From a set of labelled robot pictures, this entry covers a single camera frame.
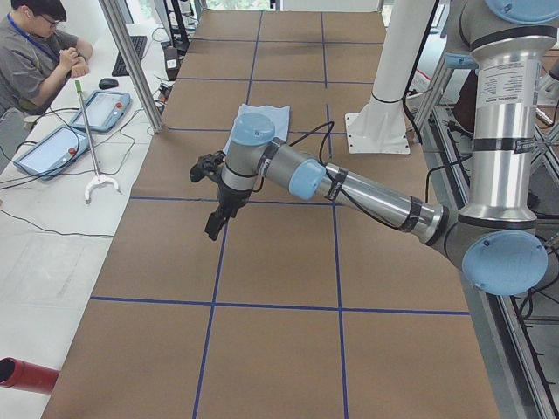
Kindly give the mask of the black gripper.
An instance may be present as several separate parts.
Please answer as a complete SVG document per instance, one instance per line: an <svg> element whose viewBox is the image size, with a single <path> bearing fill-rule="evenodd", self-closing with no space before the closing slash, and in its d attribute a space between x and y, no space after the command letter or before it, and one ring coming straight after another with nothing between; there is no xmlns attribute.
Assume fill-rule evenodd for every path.
<svg viewBox="0 0 559 419"><path fill-rule="evenodd" d="M210 179L217 185L219 205L216 211L210 213L204 228L208 238L216 241L229 218L235 218L238 210L248 203L250 178L237 175L234 171L229 170L223 151L202 155L191 167L190 180L192 182L200 182L204 178Z"/></svg>

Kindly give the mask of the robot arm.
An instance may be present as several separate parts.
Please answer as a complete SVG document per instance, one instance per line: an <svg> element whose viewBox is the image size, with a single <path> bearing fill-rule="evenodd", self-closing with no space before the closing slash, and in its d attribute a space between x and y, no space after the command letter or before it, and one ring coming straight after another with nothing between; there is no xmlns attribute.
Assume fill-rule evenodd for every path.
<svg viewBox="0 0 559 419"><path fill-rule="evenodd" d="M445 256L473 287L497 296L532 296L556 282L549 273L555 246L537 235L529 208L531 160L542 57L556 42L555 1L457 1L447 48L478 66L475 122L468 159L438 167L443 181L469 169L468 198L459 209L407 196L321 155L299 151L258 113L237 117L225 150L203 155L190 179L217 185L217 209L206 234L220 230L245 206L255 184L270 180L293 196L321 195L361 211Z"/></svg>

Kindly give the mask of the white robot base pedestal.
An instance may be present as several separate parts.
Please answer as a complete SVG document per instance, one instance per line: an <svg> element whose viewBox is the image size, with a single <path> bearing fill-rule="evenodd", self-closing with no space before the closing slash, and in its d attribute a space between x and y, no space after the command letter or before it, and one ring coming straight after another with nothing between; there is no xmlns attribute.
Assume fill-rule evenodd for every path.
<svg viewBox="0 0 559 419"><path fill-rule="evenodd" d="M394 2L369 103L359 113L345 115L351 154L410 152L405 98L437 8L434 0Z"/></svg>

